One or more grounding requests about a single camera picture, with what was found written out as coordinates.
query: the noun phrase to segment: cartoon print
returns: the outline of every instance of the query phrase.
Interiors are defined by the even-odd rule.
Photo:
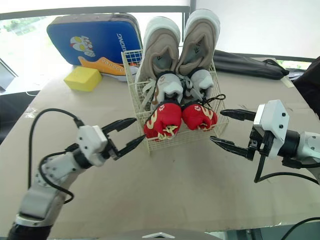
[[[95,53],[92,50],[93,46],[90,39],[86,36],[73,36],[70,39],[70,47],[73,47],[75,50],[83,52],[89,57],[95,57]]]

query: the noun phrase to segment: white wire basket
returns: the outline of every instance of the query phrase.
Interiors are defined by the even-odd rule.
[[[138,130],[143,135],[145,122],[152,114],[151,111],[140,111],[141,103],[145,98],[142,93],[142,88],[146,84],[148,84],[149,81],[135,83],[135,75],[132,75],[132,71],[131,71],[131,68],[133,66],[137,68],[140,66],[140,61],[142,59],[142,50],[124,51],[121,53],[121,55],[122,55],[123,66],[124,66],[126,80],[129,87],[129,92],[132,99],[134,112],[138,122]],[[213,91],[212,91],[212,97],[215,97],[221,94],[221,92],[220,92],[215,65],[213,62],[210,66],[209,71],[212,76],[213,85],[214,85]],[[182,124],[178,133],[172,139],[156,141],[158,139],[157,137],[146,138],[144,142],[146,143],[146,147],[149,153],[151,151],[163,149],[166,147],[185,144],[185,143],[197,141],[200,139],[208,139],[209,136],[219,137],[225,130],[227,124],[229,123],[228,118],[220,114],[220,111],[225,109],[225,104],[223,100],[214,100],[210,103],[210,106],[212,107],[212,110],[215,111],[218,117],[218,122],[216,125],[214,125],[213,128],[207,131],[190,130],[188,129],[187,125],[185,125],[185,123],[182,121]]]

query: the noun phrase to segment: black cable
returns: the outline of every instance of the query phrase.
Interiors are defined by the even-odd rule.
[[[299,227],[300,225],[306,223],[306,222],[310,222],[310,221],[314,221],[314,220],[320,220],[320,217],[310,217],[310,218],[307,218],[305,220],[302,220],[300,222],[298,222],[297,224],[293,225],[286,233],[285,235],[281,238],[281,240],[285,240],[289,234],[295,230],[297,227]]]
[[[318,184],[318,181],[316,179],[313,179],[312,177],[308,177],[299,173],[295,173],[295,172],[286,172],[286,171],[282,171],[282,172],[275,172],[275,173],[270,173],[264,176],[261,176],[262,171],[264,169],[264,165],[265,165],[265,160],[266,160],[266,156],[265,155],[261,155],[260,157],[260,161],[259,161],[259,165],[258,165],[258,169],[256,170],[256,174],[254,177],[254,182],[255,183],[259,183],[263,180],[272,178],[272,177],[276,177],[276,176],[294,176],[294,177],[298,177],[298,178],[302,178],[302,179],[306,179],[309,180],[315,184]]]
[[[309,180],[309,181],[319,185],[318,181],[313,179],[312,177],[305,176],[305,175],[295,173],[295,172],[287,172],[287,171],[280,171],[280,172],[275,172],[275,173],[270,173],[270,174],[264,175],[264,176],[260,177],[259,182],[266,180],[268,178],[276,177],[276,176],[294,176],[294,177]]]
[[[314,169],[320,167],[320,162],[313,164],[301,164],[300,166],[302,169]]]
[[[259,165],[258,165],[258,168],[256,170],[256,174],[255,174],[255,177],[254,177],[254,182],[255,183],[259,183],[263,180],[266,180],[268,178],[272,178],[272,177],[275,177],[275,176],[294,176],[294,177],[298,177],[298,178],[302,178],[302,179],[306,179],[306,180],[309,180],[315,184],[318,184],[318,181],[313,179],[312,177],[308,177],[308,176],[305,176],[305,175],[302,175],[302,174],[298,174],[298,173],[295,173],[295,172],[285,172],[285,171],[282,171],[282,172],[275,172],[275,173],[270,173],[270,174],[267,174],[267,175],[264,175],[264,176],[261,176],[262,174],[262,171],[264,169],[264,165],[265,165],[265,160],[266,160],[266,156],[265,155],[261,155],[260,157],[260,161],[259,161]],[[309,222],[309,221],[313,221],[313,220],[320,220],[320,217],[311,217],[311,218],[308,218],[308,219],[305,219],[305,220],[302,220],[300,222],[298,222],[296,225],[292,226],[287,232],[286,234],[281,238],[281,240],[285,240],[289,234],[295,229],[297,228],[298,226],[300,226],[301,224],[304,224],[306,222]]]
[[[59,186],[59,185],[56,185],[56,184],[54,184],[53,182],[51,182],[51,181],[47,178],[46,174],[45,174],[45,173],[43,172],[43,170],[42,170],[42,165],[43,165],[44,163],[46,163],[46,161],[47,161],[48,158],[51,158],[51,157],[56,156],[56,155],[62,155],[62,154],[65,154],[65,153],[66,153],[66,151],[61,151],[61,152],[51,153],[51,154],[45,156],[44,158],[42,158],[42,160],[41,160],[40,163],[39,163],[38,171],[39,171],[41,177],[43,178],[43,180],[44,180],[48,185],[50,185],[50,186],[53,187],[54,189],[57,189],[57,190],[65,193],[65,194],[68,194],[68,195],[70,196],[70,198],[69,198],[68,200],[64,201],[64,204],[67,204],[67,203],[71,202],[71,201],[75,198],[75,195],[74,195],[71,191],[69,191],[69,190],[67,190],[67,189],[65,189],[65,188],[63,188],[63,187],[61,187],[61,186]]]
[[[41,112],[39,112],[39,114],[34,118],[33,120],[33,123],[31,125],[31,129],[30,129],[30,134],[29,134],[29,143],[28,143],[28,180],[27,180],[27,183],[28,183],[28,189],[31,187],[31,178],[32,178],[32,140],[33,140],[33,135],[34,135],[34,131],[35,131],[35,126],[39,120],[39,118],[47,113],[47,112],[59,112],[59,113],[63,113],[63,114],[66,114],[70,117],[73,118],[75,124],[77,125],[77,127],[79,126],[83,126],[84,123],[74,114],[72,114],[71,112],[68,112],[66,110],[62,110],[62,109],[59,109],[59,108],[48,108],[48,109],[45,109]]]

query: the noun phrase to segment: beige table surface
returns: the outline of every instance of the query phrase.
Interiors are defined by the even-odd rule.
[[[254,110],[280,99],[290,115],[289,128],[320,132],[320,122],[292,87],[282,81],[218,73],[227,108]],[[46,108],[68,110],[89,125],[104,126],[133,117],[126,83],[104,77],[90,93],[69,89],[63,76],[38,94],[0,146],[0,236],[6,236],[27,188],[27,145],[35,115]],[[223,138],[246,147],[252,122],[230,120]],[[136,126],[113,134],[116,144],[138,136]],[[33,169],[41,157],[75,142],[73,121],[46,113],[34,136]],[[226,152],[210,140],[148,154],[141,144],[118,161],[92,167],[71,186],[75,194],[54,225],[52,238],[103,237],[155,228],[223,231],[294,224],[320,215],[320,188],[304,179],[278,176],[254,183],[253,162]],[[264,173],[306,170],[267,160]]]

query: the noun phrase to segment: black cloth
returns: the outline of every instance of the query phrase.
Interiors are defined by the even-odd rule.
[[[293,84],[310,108],[320,117],[320,56]]]
[[[289,71],[281,67],[276,61],[266,59],[259,61],[247,56],[215,50],[213,62],[217,71],[262,77],[273,80],[282,79]]]

